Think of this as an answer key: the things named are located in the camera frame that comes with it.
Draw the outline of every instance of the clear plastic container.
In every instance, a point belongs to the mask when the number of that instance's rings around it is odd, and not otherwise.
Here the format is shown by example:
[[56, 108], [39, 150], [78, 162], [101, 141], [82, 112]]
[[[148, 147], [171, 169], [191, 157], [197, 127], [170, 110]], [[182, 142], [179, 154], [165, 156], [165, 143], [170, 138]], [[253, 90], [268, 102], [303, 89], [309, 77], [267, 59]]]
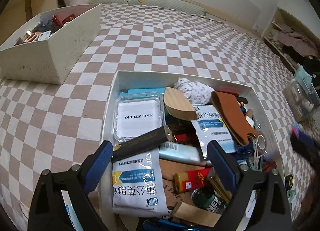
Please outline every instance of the clear plastic container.
[[125, 142], [164, 125], [163, 97], [157, 92], [130, 94], [116, 101], [113, 135]]
[[314, 87], [309, 87], [306, 93], [296, 79], [292, 79], [283, 92], [297, 122], [305, 120], [320, 107], [320, 98]]

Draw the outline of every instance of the checkered fabric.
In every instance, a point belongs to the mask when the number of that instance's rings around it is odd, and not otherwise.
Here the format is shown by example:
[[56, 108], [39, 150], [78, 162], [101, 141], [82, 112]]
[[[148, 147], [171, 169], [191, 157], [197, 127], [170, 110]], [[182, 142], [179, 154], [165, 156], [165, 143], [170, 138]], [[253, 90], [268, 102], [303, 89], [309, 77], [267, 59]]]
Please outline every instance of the checkered fabric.
[[286, 175], [295, 177], [295, 217], [310, 165], [294, 154], [294, 123], [282, 94], [291, 78], [261, 41], [228, 25], [151, 6], [104, 5], [101, 31], [61, 86], [2, 80], [0, 202], [20, 230], [43, 169], [82, 163], [99, 146], [103, 114], [117, 70], [199, 75], [254, 88], [278, 140]]

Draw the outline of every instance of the silver bolt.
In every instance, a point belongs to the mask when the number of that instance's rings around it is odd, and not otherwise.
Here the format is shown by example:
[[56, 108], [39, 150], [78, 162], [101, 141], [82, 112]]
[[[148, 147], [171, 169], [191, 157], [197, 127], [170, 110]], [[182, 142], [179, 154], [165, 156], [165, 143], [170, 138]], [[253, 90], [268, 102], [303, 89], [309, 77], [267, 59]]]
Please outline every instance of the silver bolt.
[[78, 170], [80, 169], [80, 165], [79, 165], [79, 164], [73, 165], [73, 166], [71, 167], [71, 169], [72, 169], [73, 171], [78, 171]]
[[49, 170], [48, 170], [48, 169], [44, 169], [44, 170], [41, 172], [41, 174], [42, 174], [43, 176], [47, 176], [47, 175], [49, 174]]
[[278, 171], [276, 168], [273, 168], [273, 169], [271, 170], [271, 173], [272, 173], [273, 175], [277, 176], [277, 175], [279, 174], [279, 171]]
[[243, 171], [248, 171], [248, 170], [249, 170], [249, 167], [248, 167], [248, 165], [241, 164], [241, 165], [240, 165], [240, 169], [242, 169]]

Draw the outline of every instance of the open box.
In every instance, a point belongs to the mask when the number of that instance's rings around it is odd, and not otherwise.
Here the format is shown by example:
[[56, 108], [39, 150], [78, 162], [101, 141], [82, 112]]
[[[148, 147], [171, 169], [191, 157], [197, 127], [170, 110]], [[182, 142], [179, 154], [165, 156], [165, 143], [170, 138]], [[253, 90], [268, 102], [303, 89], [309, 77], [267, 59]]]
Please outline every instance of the open box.
[[[39, 21], [74, 14], [70, 23], [48, 39], [14, 46]], [[100, 31], [101, 4], [54, 9], [30, 19], [0, 46], [0, 67], [7, 79], [63, 84], [71, 69]]]
[[[216, 91], [235, 92], [241, 97], [247, 98], [248, 105], [246, 105], [246, 108], [254, 111], [254, 117], [260, 123], [262, 131], [266, 137], [266, 151], [270, 158], [276, 162], [277, 168], [284, 182], [283, 163], [271, 123], [254, 89], [242, 84], [213, 78], [164, 72], [117, 71], [112, 82], [108, 104], [105, 110], [102, 140], [109, 140], [113, 145], [118, 144], [113, 136], [113, 120], [116, 100], [119, 98], [120, 92], [127, 89], [164, 88], [167, 86], [173, 87], [174, 83], [176, 83], [179, 78], [187, 78], [193, 82], [201, 82], [214, 88]], [[116, 219], [112, 212], [112, 201], [112, 164], [109, 164], [100, 181], [101, 217], [109, 230], [117, 230]], [[249, 219], [244, 217], [241, 224], [246, 227], [246, 223], [248, 221]]]

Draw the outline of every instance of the long quilted pillow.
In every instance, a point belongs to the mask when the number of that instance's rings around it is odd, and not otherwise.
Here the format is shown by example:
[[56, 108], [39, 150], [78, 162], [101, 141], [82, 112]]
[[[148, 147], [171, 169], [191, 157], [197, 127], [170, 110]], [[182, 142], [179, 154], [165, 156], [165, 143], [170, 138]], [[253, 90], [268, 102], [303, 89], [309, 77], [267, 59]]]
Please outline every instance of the long quilted pillow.
[[151, 5], [184, 11], [189, 14], [205, 15], [205, 10], [182, 0], [90, 0], [90, 3], [128, 3], [129, 5]]

